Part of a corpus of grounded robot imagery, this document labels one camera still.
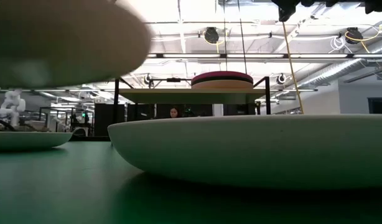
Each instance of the woman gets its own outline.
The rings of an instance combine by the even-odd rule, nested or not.
[[[172,109],[170,109],[170,118],[179,118],[179,117],[180,117],[179,109],[177,109],[176,107],[173,107]]]

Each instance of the white bowl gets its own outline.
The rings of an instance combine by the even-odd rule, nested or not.
[[[382,186],[382,115],[161,119],[108,132],[130,164],[175,179],[275,189]]]
[[[0,131],[0,151],[50,149],[69,141],[72,133]]]

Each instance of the table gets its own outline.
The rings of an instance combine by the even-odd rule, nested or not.
[[[0,223],[382,223],[382,189],[290,192],[169,180],[110,142],[0,154]]]

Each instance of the white robot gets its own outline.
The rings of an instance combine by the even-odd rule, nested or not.
[[[5,118],[8,115],[11,117],[10,125],[15,128],[19,123],[19,112],[25,111],[25,100],[21,99],[21,90],[7,91],[4,95],[3,104],[0,106],[0,117]]]

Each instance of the duct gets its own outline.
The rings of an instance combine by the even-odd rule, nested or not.
[[[368,46],[368,50],[372,54],[382,54],[382,40],[371,44]],[[365,50],[360,50],[357,52],[359,54],[365,54]],[[353,60],[349,60],[343,63],[332,64],[328,67],[325,67],[318,72],[313,73],[307,78],[303,79],[300,84],[298,84],[299,88],[303,87],[311,87],[311,86],[319,86],[324,83],[330,83],[333,80],[336,80],[344,75],[348,75],[349,73],[360,70],[364,67],[367,67],[369,62],[362,58],[357,58]]]

